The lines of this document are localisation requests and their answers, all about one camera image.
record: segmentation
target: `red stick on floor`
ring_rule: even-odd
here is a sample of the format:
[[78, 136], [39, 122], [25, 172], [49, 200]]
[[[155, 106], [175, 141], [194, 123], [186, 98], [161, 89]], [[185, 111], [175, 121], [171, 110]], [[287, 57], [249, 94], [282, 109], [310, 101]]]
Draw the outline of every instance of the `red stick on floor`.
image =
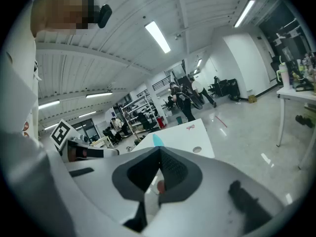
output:
[[225, 123], [222, 122], [222, 121], [219, 119], [219, 117], [216, 116], [216, 118], [217, 118], [221, 123], [223, 123], [223, 125], [227, 128], [227, 126], [225, 125]]

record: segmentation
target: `ceiling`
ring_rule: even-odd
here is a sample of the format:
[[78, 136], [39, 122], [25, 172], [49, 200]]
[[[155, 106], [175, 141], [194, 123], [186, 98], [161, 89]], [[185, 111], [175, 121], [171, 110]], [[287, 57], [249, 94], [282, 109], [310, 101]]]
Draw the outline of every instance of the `ceiling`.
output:
[[[109, 4], [113, 11], [105, 28], [84, 35], [37, 35], [39, 104], [61, 101], [39, 111], [39, 131], [60, 118], [79, 121], [79, 115], [107, 110], [144, 80], [182, 59], [187, 73], [194, 70], [198, 59], [207, 58], [213, 29], [232, 26], [248, 0], [97, 1]], [[267, 6], [258, 2], [257, 11]], [[144, 27], [153, 20], [171, 48], [167, 54]], [[113, 94], [85, 98], [105, 90]]]

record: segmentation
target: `railing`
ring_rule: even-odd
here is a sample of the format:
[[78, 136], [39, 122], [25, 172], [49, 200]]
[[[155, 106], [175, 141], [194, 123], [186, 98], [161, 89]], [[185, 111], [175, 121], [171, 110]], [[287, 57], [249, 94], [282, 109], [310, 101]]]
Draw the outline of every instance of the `railing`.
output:
[[154, 90], [157, 90], [157, 89], [159, 89], [161, 87], [164, 87], [165, 85], [169, 85], [169, 83], [171, 83], [171, 79], [170, 78], [171, 78], [171, 76], [168, 76], [168, 77], [160, 80], [159, 82], [155, 83], [153, 85]]
[[137, 94], [137, 98], [138, 98], [138, 97], [141, 97], [142, 95], [144, 95], [144, 93], [145, 93], [146, 95], [149, 95], [148, 90], [145, 89], [144, 91], [142, 91], [142, 92], [140, 92], [139, 94]]

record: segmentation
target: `baseboard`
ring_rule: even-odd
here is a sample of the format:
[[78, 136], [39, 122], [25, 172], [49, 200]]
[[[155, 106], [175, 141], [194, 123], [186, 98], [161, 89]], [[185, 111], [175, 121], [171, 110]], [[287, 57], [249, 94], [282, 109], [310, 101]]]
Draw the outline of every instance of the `baseboard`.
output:
[[[267, 93], [268, 91], [274, 89], [274, 88], [277, 87], [277, 86], [278, 86], [278, 84], [273, 85], [272, 87], [270, 87], [270, 88], [266, 89], [265, 91], [263, 91], [263, 92], [259, 93], [258, 95], [256, 95], [256, 97], [262, 96], [263, 94]], [[248, 98], [240, 97], [239, 99], [240, 99], [240, 100], [243, 100], [243, 101], [248, 101]]]

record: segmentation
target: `cardboard box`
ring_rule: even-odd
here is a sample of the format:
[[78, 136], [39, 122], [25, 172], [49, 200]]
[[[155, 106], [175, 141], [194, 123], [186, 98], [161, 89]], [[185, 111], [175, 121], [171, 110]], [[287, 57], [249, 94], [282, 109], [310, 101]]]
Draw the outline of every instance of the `cardboard box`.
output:
[[257, 102], [256, 96], [255, 96], [255, 95], [250, 95], [250, 96], [248, 97], [248, 102], [249, 102], [250, 104]]

